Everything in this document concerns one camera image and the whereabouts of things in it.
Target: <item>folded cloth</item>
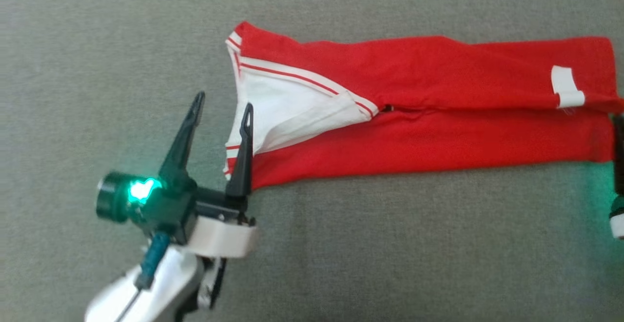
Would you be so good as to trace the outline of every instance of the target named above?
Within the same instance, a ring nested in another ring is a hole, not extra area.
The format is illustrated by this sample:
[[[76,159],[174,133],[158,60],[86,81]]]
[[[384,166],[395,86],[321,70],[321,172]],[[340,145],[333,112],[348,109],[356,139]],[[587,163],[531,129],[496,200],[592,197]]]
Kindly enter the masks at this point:
[[[253,187],[303,178],[613,159],[607,38],[300,43],[239,24],[225,175],[254,106]]]

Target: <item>glowing led light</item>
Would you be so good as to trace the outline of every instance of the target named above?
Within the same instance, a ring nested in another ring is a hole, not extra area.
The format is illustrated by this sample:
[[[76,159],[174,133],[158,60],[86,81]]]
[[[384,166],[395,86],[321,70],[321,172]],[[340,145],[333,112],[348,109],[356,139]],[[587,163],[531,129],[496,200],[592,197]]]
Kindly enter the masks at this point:
[[[140,202],[145,205],[147,198],[150,197],[150,194],[156,188],[162,188],[162,183],[154,178],[148,178],[145,182],[134,181],[128,189],[128,200],[129,202]]]

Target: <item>cable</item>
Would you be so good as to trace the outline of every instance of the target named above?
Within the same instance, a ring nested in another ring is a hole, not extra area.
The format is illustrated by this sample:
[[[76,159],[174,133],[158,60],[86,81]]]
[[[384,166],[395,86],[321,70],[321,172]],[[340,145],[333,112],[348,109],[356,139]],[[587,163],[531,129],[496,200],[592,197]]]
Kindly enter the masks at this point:
[[[136,300],[138,299],[138,295],[140,293],[141,293],[141,289],[137,289],[136,293],[134,293],[134,296],[132,296],[132,299],[130,300],[130,302],[128,302],[128,304],[125,306],[123,311],[121,311],[121,315],[119,315],[119,317],[115,320],[115,322],[121,322],[123,320],[125,315],[127,315],[128,311],[130,311],[130,309],[132,308],[132,305],[134,305],[134,302],[136,302]]]

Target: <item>gray fabric surface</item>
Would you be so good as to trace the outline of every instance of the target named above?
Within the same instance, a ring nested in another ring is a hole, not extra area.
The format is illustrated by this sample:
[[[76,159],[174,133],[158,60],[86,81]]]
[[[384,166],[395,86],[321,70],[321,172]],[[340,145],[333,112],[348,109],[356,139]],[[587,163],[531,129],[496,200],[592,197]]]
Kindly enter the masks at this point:
[[[80,321],[140,260],[138,229],[96,219],[95,186],[109,169],[156,172],[200,89],[189,169],[225,184],[235,95],[223,41],[241,20],[343,42],[604,35],[624,92],[624,0],[3,2],[7,322]],[[189,321],[622,321],[611,175],[610,164],[560,163],[263,189],[251,205],[257,251],[231,262],[216,310]]]

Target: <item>folded red shirt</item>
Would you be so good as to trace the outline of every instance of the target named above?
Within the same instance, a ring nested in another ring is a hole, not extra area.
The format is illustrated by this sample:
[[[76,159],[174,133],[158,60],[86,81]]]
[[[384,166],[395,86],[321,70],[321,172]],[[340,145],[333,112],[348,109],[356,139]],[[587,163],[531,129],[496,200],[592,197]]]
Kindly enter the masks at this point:
[[[613,159],[622,113],[607,38],[300,43],[247,22],[226,40],[254,106],[253,187],[303,178]]]

